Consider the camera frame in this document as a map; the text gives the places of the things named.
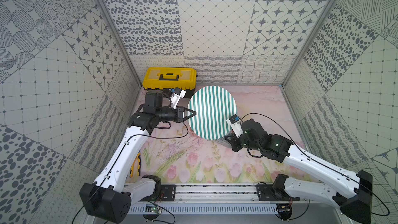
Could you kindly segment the green striped plate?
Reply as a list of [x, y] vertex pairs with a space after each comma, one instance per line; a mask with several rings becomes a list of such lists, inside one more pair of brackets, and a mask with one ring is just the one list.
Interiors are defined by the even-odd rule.
[[219, 140], [232, 130], [227, 120], [238, 113], [231, 93], [219, 86], [206, 86], [191, 98], [188, 109], [197, 114], [189, 119], [192, 131], [205, 140]]

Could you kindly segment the grey wiping cloth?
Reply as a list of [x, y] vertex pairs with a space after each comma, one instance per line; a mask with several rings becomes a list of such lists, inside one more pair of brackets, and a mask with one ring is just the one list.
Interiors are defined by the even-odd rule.
[[225, 147], [230, 147], [231, 146], [231, 144], [224, 137], [222, 137], [220, 139], [217, 139], [216, 142], [218, 144], [220, 144], [220, 145], [225, 146]]

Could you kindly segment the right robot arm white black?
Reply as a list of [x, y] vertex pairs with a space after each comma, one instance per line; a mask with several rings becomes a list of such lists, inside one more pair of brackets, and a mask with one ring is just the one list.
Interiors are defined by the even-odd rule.
[[339, 209], [348, 218], [361, 223], [371, 223], [373, 176], [361, 170], [349, 171], [331, 164], [297, 146], [292, 140], [279, 134], [268, 134], [253, 119], [242, 122], [236, 115], [227, 119], [233, 130], [225, 139], [235, 152], [241, 149], [258, 151], [260, 158], [267, 158], [295, 167], [320, 180], [304, 182], [279, 174], [274, 180], [272, 192], [276, 198], [299, 200], [307, 198]]

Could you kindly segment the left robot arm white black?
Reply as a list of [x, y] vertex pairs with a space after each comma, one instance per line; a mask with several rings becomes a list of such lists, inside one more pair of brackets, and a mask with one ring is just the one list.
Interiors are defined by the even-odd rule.
[[104, 170], [93, 183], [85, 183], [79, 192], [82, 209], [89, 216], [119, 224], [137, 202], [174, 201], [175, 186], [162, 186], [157, 176], [145, 175], [130, 186], [124, 184], [132, 172], [132, 165], [139, 160], [141, 148], [153, 138], [151, 134], [160, 123], [185, 123], [196, 115], [195, 111], [187, 115], [189, 109], [178, 106], [185, 94], [180, 88], [168, 93], [147, 91], [144, 104], [130, 117], [124, 137]]

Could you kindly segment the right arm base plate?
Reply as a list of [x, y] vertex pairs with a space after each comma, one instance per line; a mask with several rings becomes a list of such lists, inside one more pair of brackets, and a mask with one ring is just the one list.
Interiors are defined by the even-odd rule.
[[260, 202], [295, 202], [301, 199], [289, 196], [283, 189], [274, 190], [271, 184], [259, 183], [256, 185], [256, 191]]

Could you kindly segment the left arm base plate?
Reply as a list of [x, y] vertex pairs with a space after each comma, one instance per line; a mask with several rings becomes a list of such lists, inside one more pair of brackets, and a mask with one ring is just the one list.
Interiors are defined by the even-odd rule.
[[175, 201], [175, 195], [176, 195], [176, 185], [161, 185], [161, 186], [156, 186], [154, 193], [149, 197], [145, 197], [143, 201], [173, 202]]

